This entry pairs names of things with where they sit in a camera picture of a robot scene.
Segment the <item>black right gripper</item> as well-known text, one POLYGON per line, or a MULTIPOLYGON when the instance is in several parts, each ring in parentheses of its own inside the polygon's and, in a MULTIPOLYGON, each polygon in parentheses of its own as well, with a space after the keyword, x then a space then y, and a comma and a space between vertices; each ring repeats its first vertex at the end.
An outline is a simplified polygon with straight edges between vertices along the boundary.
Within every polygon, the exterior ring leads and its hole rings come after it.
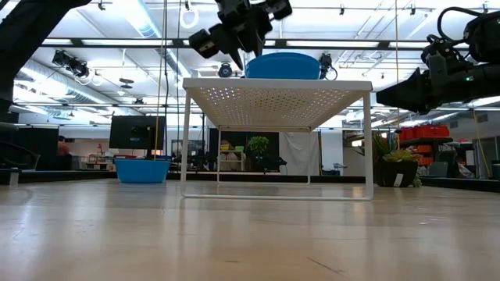
POLYGON ((377 103, 427 114, 444 103, 445 92, 458 83, 458 75, 472 68, 473 63, 455 48, 460 41, 430 34, 427 42, 421 54, 427 70, 417 68, 407 80, 378 91, 377 103))

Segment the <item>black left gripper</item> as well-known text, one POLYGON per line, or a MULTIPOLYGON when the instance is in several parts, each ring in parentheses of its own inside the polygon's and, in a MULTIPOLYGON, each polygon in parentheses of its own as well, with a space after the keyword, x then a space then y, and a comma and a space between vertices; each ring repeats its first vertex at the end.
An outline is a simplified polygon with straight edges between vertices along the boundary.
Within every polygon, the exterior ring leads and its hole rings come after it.
POLYGON ((249 0, 215 0, 218 5, 218 24, 202 29, 188 38, 189 45, 203 58, 219 52, 229 55, 240 70, 243 62, 239 51, 263 52, 265 36, 273 28, 271 22, 292 14, 289 0, 263 0, 252 4, 249 0))

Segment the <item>red storage bins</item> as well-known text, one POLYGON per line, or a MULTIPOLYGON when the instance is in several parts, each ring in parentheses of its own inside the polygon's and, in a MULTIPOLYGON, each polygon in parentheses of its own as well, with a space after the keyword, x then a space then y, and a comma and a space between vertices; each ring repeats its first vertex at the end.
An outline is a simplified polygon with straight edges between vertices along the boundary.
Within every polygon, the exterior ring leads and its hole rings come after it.
POLYGON ((423 125, 402 128, 400 141, 410 141, 421 138, 448 138, 450 135, 447 126, 443 125, 423 125))

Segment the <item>white perforated metal shelf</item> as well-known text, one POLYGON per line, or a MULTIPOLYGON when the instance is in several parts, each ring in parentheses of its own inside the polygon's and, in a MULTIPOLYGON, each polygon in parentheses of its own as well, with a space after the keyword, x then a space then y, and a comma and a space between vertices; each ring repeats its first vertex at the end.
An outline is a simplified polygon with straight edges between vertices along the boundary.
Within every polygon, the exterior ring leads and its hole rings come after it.
POLYGON ((310 135, 358 100, 363 102, 365 188, 371 201, 373 137, 369 81, 186 78, 183 141, 189 139, 191 105, 196 104, 220 132, 280 132, 310 135))

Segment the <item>potted succulent in black pot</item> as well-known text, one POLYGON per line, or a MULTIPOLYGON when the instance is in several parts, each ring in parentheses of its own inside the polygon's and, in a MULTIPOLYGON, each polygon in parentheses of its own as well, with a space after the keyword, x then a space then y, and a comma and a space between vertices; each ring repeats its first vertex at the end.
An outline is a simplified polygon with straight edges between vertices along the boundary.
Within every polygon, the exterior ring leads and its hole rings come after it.
POLYGON ((373 179, 379 187, 421 187, 418 172, 421 155, 397 147, 393 133, 375 133, 373 142, 373 179))

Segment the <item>green potted tree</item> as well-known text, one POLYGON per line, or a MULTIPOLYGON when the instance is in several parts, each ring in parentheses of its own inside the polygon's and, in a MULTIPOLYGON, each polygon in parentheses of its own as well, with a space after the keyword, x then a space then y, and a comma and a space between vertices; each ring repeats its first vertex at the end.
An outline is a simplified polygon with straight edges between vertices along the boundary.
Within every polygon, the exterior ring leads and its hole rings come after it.
POLYGON ((251 137, 248 142, 248 148, 251 152, 252 163, 258 170, 264 173, 267 171, 266 167, 266 151, 268 148, 269 139, 267 137, 255 136, 251 137))

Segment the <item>white hanging sheet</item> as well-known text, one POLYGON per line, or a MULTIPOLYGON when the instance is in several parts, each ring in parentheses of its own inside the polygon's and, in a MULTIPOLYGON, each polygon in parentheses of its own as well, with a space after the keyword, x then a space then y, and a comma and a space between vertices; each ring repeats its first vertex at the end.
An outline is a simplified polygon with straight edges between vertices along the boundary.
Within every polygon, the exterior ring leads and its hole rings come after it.
POLYGON ((287 163, 280 173, 289 176, 320 174, 318 133, 279 133, 279 156, 287 163))

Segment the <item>black monitor on stand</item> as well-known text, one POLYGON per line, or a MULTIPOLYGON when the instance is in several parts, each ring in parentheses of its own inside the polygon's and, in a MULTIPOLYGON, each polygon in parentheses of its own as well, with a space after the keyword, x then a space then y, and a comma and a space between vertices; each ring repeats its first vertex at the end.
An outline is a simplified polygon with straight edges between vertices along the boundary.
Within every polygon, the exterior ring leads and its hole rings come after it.
POLYGON ((166 126, 165 116, 113 116, 109 147, 113 149, 162 151, 166 126))

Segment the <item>black ceiling spotlight cluster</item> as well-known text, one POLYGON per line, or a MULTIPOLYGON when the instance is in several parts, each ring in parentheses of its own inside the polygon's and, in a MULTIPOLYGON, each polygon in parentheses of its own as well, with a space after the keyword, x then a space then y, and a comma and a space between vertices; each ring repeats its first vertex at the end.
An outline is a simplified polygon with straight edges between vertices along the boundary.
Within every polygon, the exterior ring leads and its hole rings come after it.
POLYGON ((52 63, 61 69, 70 71, 78 78, 87 78, 90 73, 85 61, 80 61, 63 50, 55 51, 52 63))

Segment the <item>black aluminium rig frame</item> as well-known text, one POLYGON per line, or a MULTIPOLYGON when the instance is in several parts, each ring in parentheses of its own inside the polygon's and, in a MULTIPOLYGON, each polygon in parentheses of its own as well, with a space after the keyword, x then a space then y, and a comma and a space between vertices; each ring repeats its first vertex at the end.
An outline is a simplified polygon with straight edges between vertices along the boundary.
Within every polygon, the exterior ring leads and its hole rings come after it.
MULTIPOLYGON (((402 41, 398 43, 398 47, 391 47, 390 41, 377 41, 377 40, 324 40, 324 39, 275 39, 271 38, 266 42, 265 47, 268 49, 321 49, 321 50, 348 50, 348 51, 416 51, 419 47, 423 45, 422 41, 410 41, 407 46, 403 44, 402 41)), ((164 42, 159 39, 153 38, 78 38, 78 37, 53 37, 44 40, 41 44, 43 48, 57 48, 57 49, 69 49, 69 48, 91 48, 91 49, 109 49, 116 48, 120 50, 125 49, 159 49, 161 47, 168 49, 187 49, 188 40, 179 38, 168 38, 164 42)), ((92 90, 87 86, 83 86, 81 90, 73 86, 71 83, 73 81, 69 80, 66 82, 67 88, 71 94, 79 94, 84 96, 88 101, 83 103, 69 102, 69 101, 33 101, 32 97, 29 97, 27 101, 20 101, 18 98, 7 97, 7 93, 0 90, 0 108, 4 110, 9 110, 13 106, 17 107, 27 107, 27 106, 37 106, 37 107, 103 107, 103 108, 132 108, 138 110, 140 108, 155 108, 161 113, 166 113, 169 108, 174 108, 176 110, 180 109, 179 105, 170 104, 166 99, 162 99, 160 102, 155 104, 125 104, 121 101, 117 101, 113 98, 109 98, 104 94, 92 90)), ((484 192, 496 192, 500 193, 500 180, 479 180, 479 179, 458 179, 458 178, 444 178, 444 177, 429 177, 425 176, 422 178, 422 183, 434 187, 446 187, 446 188, 456 188, 471 190, 473 185, 476 184, 479 191, 484 192)))

